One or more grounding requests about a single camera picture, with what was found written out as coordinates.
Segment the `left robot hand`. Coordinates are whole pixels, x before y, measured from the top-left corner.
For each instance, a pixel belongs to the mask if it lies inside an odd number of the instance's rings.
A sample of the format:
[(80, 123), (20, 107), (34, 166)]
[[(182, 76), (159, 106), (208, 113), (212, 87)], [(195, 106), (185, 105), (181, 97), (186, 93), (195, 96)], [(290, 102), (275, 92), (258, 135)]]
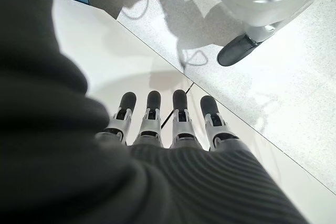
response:
[(2, 223), (305, 223), (234, 135), (126, 146), (60, 51), (53, 0), (1, 0)]

